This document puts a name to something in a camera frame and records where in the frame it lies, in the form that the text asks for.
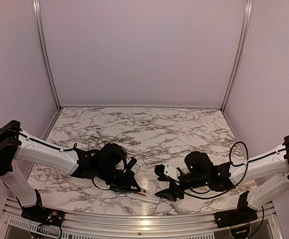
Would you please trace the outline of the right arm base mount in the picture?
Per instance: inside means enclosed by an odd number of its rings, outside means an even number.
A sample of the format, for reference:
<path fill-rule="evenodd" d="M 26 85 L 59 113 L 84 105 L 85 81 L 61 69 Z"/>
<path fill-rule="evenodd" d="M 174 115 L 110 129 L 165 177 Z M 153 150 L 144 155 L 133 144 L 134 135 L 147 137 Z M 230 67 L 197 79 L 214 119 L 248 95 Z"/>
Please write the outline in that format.
<path fill-rule="evenodd" d="M 218 228 L 249 223 L 258 218 L 257 210 L 251 209 L 248 206 L 247 197 L 249 192 L 250 191 L 246 191 L 239 196 L 236 209 L 221 211 L 214 214 Z"/>

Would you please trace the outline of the white remote control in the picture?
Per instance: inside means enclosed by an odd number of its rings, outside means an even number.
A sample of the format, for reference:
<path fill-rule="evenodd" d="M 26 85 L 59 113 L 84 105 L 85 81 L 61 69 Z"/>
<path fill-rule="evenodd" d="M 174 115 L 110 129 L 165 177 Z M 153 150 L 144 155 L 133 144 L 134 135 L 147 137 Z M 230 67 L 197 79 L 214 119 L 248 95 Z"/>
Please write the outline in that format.
<path fill-rule="evenodd" d="M 137 196 L 134 195 L 134 193 L 135 192 L 127 193 L 126 195 L 127 195 L 128 198 L 139 200 L 139 201 L 143 201 L 143 202 L 153 203 L 153 204 L 157 204 L 160 201 L 160 198 L 156 197 L 154 195 L 154 193 L 150 192 L 150 191 L 142 190 L 141 192 L 139 192 L 139 193 L 142 193 L 142 194 L 146 194 L 147 198 L 137 197 Z"/>

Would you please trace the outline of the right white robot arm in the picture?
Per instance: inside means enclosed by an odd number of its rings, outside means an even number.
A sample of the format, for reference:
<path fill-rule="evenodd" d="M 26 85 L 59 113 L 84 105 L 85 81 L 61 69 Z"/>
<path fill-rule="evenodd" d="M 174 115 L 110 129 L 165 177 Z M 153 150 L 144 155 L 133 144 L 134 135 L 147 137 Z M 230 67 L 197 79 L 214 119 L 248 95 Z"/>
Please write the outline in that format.
<path fill-rule="evenodd" d="M 271 178 L 255 190 L 247 191 L 239 198 L 239 206 L 232 211 L 231 218 L 242 223 L 264 204 L 289 190 L 289 135 L 283 144 L 269 152 L 247 158 L 246 163 L 234 164 L 232 160 L 215 165 L 204 152 L 189 153 L 184 162 L 189 170 L 184 174 L 180 168 L 157 165 L 155 174 L 159 181 L 169 183 L 167 189 L 158 191 L 155 196 L 175 202 L 188 195 L 188 190 L 208 187 L 220 197 L 242 183 L 265 176 Z"/>

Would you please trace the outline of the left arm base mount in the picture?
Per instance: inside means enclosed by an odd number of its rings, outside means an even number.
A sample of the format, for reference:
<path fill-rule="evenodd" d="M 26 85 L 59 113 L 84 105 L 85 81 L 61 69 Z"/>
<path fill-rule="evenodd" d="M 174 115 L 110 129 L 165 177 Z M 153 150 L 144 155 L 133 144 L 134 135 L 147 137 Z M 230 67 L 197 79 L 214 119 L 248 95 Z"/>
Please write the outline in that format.
<path fill-rule="evenodd" d="M 52 225 L 61 227 L 64 219 L 65 212 L 52 208 L 44 207 L 40 193 L 35 189 L 36 203 L 31 207 L 21 206 L 21 216 L 25 219 L 35 221 L 40 225 Z"/>

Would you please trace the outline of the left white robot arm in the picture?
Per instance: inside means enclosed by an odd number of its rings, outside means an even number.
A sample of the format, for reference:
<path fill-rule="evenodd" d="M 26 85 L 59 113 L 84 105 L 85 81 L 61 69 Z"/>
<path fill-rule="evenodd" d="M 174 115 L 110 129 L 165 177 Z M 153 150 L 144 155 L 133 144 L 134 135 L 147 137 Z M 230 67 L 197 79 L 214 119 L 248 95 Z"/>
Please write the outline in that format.
<path fill-rule="evenodd" d="M 46 220 L 48 211 L 42 206 L 39 193 L 19 171 L 17 160 L 47 166 L 75 178 L 99 178 L 116 193 L 141 190 L 132 171 L 137 160 L 127 160 L 124 147 L 108 143 L 101 149 L 82 150 L 77 145 L 63 148 L 30 135 L 21 129 L 20 122 L 12 120 L 0 128 L 0 180 L 38 222 Z"/>

